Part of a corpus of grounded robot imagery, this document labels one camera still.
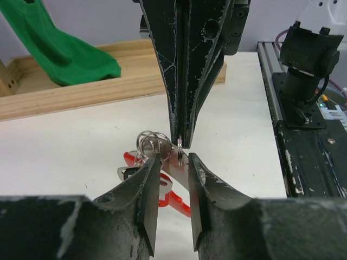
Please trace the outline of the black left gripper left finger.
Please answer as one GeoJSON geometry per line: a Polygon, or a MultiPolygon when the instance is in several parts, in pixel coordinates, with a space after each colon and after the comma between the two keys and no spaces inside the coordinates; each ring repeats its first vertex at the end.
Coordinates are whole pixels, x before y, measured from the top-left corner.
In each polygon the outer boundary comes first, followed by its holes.
{"type": "Polygon", "coordinates": [[[1,198],[1,259],[149,259],[154,255],[159,155],[121,184],[85,196],[1,198]]]}

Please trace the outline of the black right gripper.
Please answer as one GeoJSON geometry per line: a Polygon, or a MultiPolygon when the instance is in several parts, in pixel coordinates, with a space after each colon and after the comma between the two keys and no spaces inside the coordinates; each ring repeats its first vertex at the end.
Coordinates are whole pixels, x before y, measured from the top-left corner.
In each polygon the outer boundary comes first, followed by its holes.
{"type": "Polygon", "coordinates": [[[140,33],[152,40],[168,98],[171,141],[180,138],[179,86],[182,54],[187,51],[184,99],[184,148],[195,129],[198,96],[215,59],[217,42],[226,55],[237,53],[250,1],[139,1],[140,33]]]}

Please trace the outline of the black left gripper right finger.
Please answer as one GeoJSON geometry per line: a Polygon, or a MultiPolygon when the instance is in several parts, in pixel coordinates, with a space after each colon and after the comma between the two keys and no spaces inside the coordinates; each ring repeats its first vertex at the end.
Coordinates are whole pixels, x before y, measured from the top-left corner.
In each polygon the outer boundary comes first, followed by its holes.
{"type": "Polygon", "coordinates": [[[251,198],[189,154],[193,247],[199,259],[346,259],[343,198],[251,198]]]}

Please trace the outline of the metal key organizer red handle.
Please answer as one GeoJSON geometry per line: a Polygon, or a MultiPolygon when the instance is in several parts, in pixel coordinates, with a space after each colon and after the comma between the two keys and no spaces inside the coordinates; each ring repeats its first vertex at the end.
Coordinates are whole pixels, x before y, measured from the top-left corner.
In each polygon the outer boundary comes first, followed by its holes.
{"type": "Polygon", "coordinates": [[[177,195],[173,189],[173,180],[180,183],[186,190],[188,185],[188,156],[174,145],[163,133],[142,131],[136,139],[136,150],[125,152],[125,167],[117,169],[121,181],[125,181],[142,167],[151,155],[160,155],[160,188],[159,207],[170,206],[179,213],[191,217],[190,206],[177,195]]]}

